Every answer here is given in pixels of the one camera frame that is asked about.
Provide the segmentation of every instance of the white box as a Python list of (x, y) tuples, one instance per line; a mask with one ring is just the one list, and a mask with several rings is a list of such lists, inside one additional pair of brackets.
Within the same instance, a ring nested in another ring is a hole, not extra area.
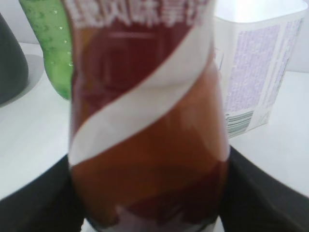
[(268, 123), (308, 5), (302, 0), (219, 0), (216, 63), (229, 136)]

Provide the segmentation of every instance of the gray object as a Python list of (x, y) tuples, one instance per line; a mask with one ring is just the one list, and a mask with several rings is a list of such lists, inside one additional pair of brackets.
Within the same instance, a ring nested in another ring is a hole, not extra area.
[(11, 29), (0, 14), (0, 104), (18, 95), (28, 82), (28, 64)]

